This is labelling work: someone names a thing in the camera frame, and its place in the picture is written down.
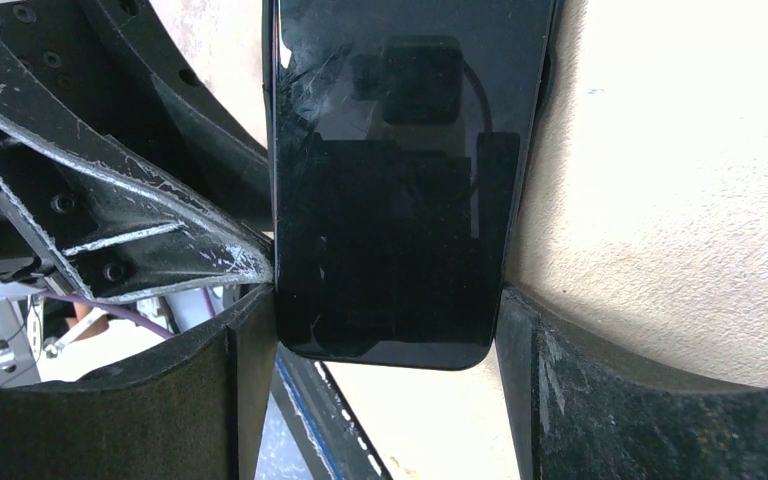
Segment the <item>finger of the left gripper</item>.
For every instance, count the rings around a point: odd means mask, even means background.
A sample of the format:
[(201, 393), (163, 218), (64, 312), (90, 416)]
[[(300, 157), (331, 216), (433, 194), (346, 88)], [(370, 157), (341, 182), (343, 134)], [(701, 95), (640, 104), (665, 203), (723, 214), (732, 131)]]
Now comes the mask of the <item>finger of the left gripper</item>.
[(80, 6), (0, 6), (0, 185), (51, 289), (130, 303), (268, 283), (271, 243), (208, 199), (157, 99)]
[(81, 1), (116, 62), (163, 106), (190, 148), (205, 196), (257, 231), (272, 229), (268, 153), (220, 104), (147, 1)]

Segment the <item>black phone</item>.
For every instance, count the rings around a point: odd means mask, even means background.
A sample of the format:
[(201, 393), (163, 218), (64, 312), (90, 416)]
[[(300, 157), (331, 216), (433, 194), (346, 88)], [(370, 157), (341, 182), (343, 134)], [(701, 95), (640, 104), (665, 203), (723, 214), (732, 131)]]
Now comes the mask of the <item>black phone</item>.
[(277, 334), (326, 362), (487, 355), (558, 1), (270, 1)]

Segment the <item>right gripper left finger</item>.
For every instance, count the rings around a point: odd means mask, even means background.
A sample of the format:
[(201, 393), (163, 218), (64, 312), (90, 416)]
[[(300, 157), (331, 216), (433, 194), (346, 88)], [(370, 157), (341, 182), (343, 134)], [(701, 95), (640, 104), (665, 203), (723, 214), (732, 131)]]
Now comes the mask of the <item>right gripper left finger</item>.
[(78, 381), (0, 388), (0, 479), (251, 479), (276, 347), (260, 285)]

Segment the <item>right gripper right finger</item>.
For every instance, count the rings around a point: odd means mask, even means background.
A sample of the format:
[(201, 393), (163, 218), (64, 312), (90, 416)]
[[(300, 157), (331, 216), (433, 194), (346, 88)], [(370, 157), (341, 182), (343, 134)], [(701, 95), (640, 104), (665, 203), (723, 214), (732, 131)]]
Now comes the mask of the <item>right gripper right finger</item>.
[(768, 479), (768, 387), (647, 359), (512, 285), (496, 352), (524, 479)]

